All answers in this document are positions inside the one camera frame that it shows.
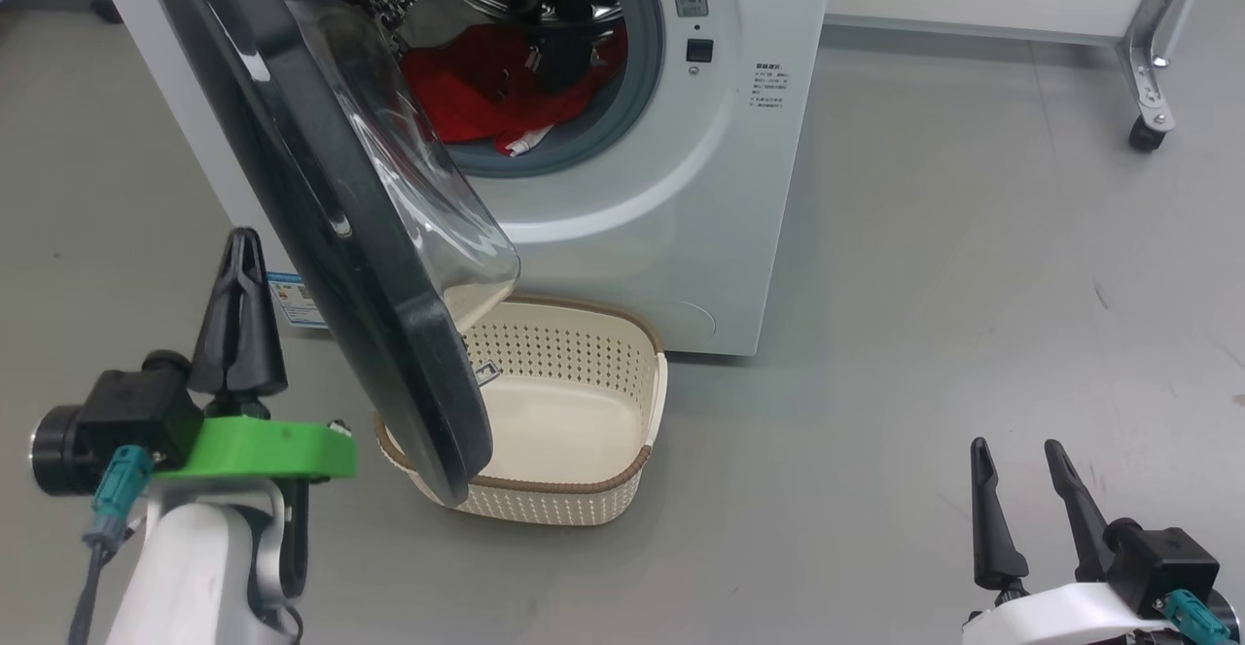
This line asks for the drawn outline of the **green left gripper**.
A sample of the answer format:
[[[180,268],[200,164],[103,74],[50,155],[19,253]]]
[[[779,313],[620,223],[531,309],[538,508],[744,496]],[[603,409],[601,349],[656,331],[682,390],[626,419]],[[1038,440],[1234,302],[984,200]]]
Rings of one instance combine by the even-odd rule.
[[[232,369],[232,391],[261,398],[288,388],[276,318],[266,283],[261,237],[237,228],[217,266],[190,370],[190,388],[219,393]],[[359,450],[341,426],[255,417],[214,417],[200,425],[190,458],[159,479],[350,479]]]

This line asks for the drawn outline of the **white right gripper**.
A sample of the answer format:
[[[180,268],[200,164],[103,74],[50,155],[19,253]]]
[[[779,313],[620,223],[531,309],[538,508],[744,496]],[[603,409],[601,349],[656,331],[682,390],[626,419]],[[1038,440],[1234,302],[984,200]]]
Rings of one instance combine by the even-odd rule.
[[[961,643],[1094,644],[1127,633],[1169,630],[1169,620],[1139,618],[1102,583],[1116,560],[1104,540],[1107,522],[1064,446],[1046,440],[1045,454],[1055,494],[1064,503],[1078,562],[1074,579],[1081,583],[1002,601],[970,619],[962,628]],[[974,581],[984,591],[1023,591],[1022,580],[1030,568],[1013,545],[998,501],[998,473],[984,437],[971,442],[970,466]]]

